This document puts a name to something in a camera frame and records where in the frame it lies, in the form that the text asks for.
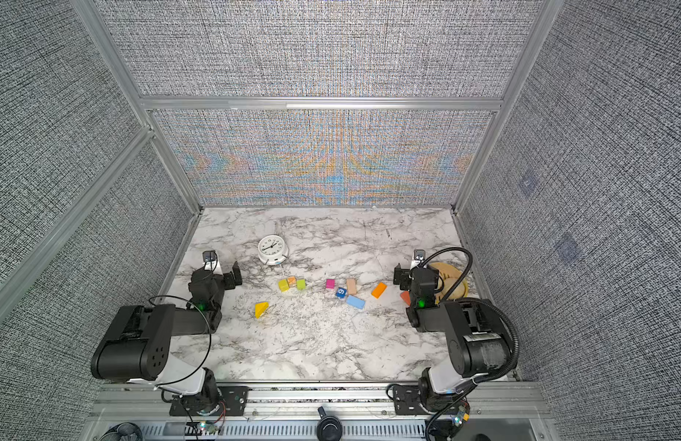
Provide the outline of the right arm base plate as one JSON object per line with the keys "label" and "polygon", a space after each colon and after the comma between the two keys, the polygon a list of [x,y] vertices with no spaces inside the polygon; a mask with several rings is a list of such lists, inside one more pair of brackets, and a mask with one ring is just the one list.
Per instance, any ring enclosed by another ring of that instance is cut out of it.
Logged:
{"label": "right arm base plate", "polygon": [[425,385],[391,383],[386,387],[386,395],[392,400],[397,415],[433,415],[448,404],[450,407],[444,410],[447,415],[470,413],[467,400],[456,400],[456,394],[435,393]]}

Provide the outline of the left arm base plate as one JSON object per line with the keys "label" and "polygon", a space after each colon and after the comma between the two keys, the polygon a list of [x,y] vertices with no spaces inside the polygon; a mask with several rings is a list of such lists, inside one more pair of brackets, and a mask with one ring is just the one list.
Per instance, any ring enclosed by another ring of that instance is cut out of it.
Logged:
{"label": "left arm base plate", "polygon": [[172,417],[213,418],[221,415],[243,416],[248,402],[250,388],[246,386],[219,386],[217,395],[210,397],[174,397],[170,404]]}

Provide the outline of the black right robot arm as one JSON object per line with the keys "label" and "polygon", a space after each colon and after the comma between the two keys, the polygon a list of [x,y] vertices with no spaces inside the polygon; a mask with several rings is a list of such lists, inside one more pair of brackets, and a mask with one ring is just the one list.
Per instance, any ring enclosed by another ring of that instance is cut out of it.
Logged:
{"label": "black right robot arm", "polygon": [[516,327],[491,301],[468,295],[463,271],[445,263],[396,266],[393,283],[405,294],[410,325],[421,333],[443,334],[448,351],[443,361],[424,369],[415,388],[397,389],[399,413],[417,411],[414,399],[436,413],[517,367]]}

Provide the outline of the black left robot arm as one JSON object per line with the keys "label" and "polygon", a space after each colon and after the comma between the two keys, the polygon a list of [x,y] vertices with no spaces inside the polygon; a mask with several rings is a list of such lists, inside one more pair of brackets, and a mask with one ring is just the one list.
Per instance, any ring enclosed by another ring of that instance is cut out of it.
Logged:
{"label": "black left robot arm", "polygon": [[171,303],[121,307],[91,359],[98,380],[125,380],[170,393],[171,416],[223,415],[230,402],[222,396],[215,374],[201,361],[192,366],[171,353],[178,336],[206,336],[207,351],[222,320],[225,293],[242,284],[241,269],[216,272],[208,261],[195,270],[188,284],[191,298],[180,308]]}

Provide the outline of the light blue rectangular block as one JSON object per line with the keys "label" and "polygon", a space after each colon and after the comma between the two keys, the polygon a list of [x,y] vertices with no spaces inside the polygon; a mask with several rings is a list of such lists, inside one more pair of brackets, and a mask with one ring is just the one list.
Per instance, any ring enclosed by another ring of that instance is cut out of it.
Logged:
{"label": "light blue rectangular block", "polygon": [[347,304],[352,306],[353,308],[357,308],[359,310],[362,310],[365,305],[365,301],[362,299],[359,299],[353,295],[349,295],[346,300]]}

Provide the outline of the natural wood rectangular block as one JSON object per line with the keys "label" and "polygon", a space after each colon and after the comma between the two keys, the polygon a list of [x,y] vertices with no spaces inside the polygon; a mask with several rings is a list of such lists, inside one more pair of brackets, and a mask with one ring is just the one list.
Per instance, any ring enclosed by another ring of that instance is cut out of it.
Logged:
{"label": "natural wood rectangular block", "polygon": [[355,296],[357,294],[357,284],[355,279],[346,279],[346,288],[350,295]]}

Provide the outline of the orange rectangular block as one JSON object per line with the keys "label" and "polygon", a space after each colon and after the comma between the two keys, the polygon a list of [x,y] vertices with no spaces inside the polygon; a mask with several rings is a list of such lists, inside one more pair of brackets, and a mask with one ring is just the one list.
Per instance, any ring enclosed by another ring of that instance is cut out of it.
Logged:
{"label": "orange rectangular block", "polygon": [[386,284],[384,282],[378,282],[377,285],[372,289],[371,295],[375,299],[379,299],[382,294],[386,291]]}

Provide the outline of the red rectangular block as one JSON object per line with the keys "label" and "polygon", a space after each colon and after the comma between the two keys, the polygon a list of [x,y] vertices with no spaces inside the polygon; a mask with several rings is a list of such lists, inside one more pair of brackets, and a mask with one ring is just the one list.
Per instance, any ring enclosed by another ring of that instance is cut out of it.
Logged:
{"label": "red rectangular block", "polygon": [[401,297],[402,301],[404,301],[404,303],[406,303],[407,306],[411,305],[410,293],[408,291],[403,291],[400,294],[400,297]]}

